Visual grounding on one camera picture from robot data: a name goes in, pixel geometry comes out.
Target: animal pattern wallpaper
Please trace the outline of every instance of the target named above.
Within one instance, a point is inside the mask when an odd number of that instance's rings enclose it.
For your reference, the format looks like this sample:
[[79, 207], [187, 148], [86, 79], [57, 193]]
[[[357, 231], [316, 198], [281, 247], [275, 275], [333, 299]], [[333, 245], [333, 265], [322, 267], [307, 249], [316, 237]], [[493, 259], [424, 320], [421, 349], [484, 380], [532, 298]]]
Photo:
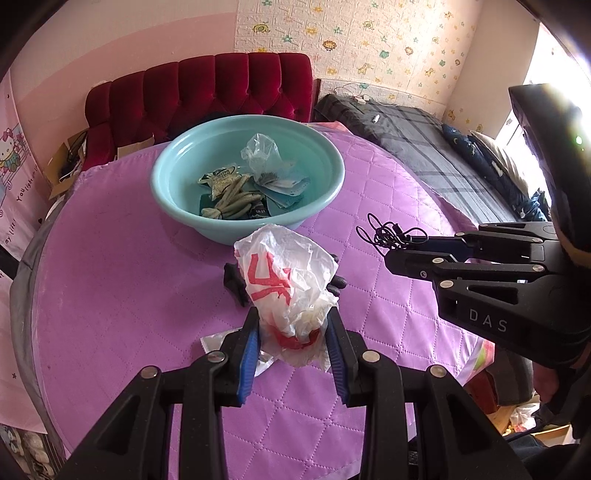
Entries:
[[299, 51], [322, 93], [366, 93], [441, 117], [480, 0], [239, 0], [236, 51]]

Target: hello kitty print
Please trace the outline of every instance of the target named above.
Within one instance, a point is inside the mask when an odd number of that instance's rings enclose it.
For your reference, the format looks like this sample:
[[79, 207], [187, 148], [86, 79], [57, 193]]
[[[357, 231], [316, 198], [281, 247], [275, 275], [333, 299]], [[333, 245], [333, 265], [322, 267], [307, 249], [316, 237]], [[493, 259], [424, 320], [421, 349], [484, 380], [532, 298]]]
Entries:
[[49, 185], [33, 158], [12, 99], [10, 72], [0, 82], [0, 242], [21, 259], [45, 218]]

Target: purple tablecloth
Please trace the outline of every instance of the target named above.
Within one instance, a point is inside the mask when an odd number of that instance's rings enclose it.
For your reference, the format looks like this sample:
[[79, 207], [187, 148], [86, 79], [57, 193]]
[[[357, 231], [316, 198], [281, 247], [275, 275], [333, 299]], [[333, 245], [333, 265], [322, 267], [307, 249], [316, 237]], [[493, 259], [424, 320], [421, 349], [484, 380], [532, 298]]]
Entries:
[[[368, 212], [433, 235], [459, 224], [388, 153], [347, 133], [325, 134], [343, 155], [345, 183], [298, 231], [341, 259], [345, 326], [400, 365], [442, 364], [465, 381], [478, 337], [438, 319], [431, 284], [394, 277], [355, 234]], [[222, 285], [232, 247], [170, 219], [152, 199], [150, 171], [163, 147], [85, 172], [44, 248], [32, 314], [35, 368], [70, 451], [143, 366], [189, 365], [203, 354], [202, 336], [240, 326], [247, 312]], [[223, 411], [229, 475], [346, 479], [359, 471], [364, 414], [341, 405], [330, 373], [276, 362], [255, 379], [244, 407]], [[178, 436], [178, 423], [173, 430]], [[173, 448], [172, 478], [177, 458]]]

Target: blue gripper pad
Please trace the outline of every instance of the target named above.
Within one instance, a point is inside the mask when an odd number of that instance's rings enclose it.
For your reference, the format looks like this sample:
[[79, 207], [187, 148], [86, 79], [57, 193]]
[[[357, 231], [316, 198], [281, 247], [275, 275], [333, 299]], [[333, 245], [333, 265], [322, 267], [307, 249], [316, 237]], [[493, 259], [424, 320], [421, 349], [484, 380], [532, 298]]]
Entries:
[[326, 328], [326, 349], [329, 351], [330, 368], [332, 369], [333, 378], [335, 379], [337, 395], [340, 397], [343, 404], [345, 404], [349, 401], [349, 386], [347, 384], [345, 359], [340, 351], [339, 341], [336, 337], [332, 322], [330, 321], [330, 316], [328, 317], [328, 326]]
[[261, 351], [261, 340], [259, 338], [258, 327], [253, 329], [248, 336], [242, 362], [240, 363], [240, 379], [238, 381], [238, 401], [244, 405], [246, 398], [251, 394], [252, 382], [255, 378], [256, 363], [258, 362]]

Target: red sofa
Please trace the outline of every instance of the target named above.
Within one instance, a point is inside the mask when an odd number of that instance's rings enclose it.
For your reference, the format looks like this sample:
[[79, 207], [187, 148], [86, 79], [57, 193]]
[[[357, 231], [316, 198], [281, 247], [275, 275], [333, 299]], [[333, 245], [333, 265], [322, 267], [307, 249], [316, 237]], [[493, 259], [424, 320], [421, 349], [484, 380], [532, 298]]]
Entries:
[[210, 113], [263, 113], [310, 121], [313, 80], [302, 53], [224, 53], [167, 63], [94, 87], [86, 97], [84, 170], [118, 147], [172, 140]]

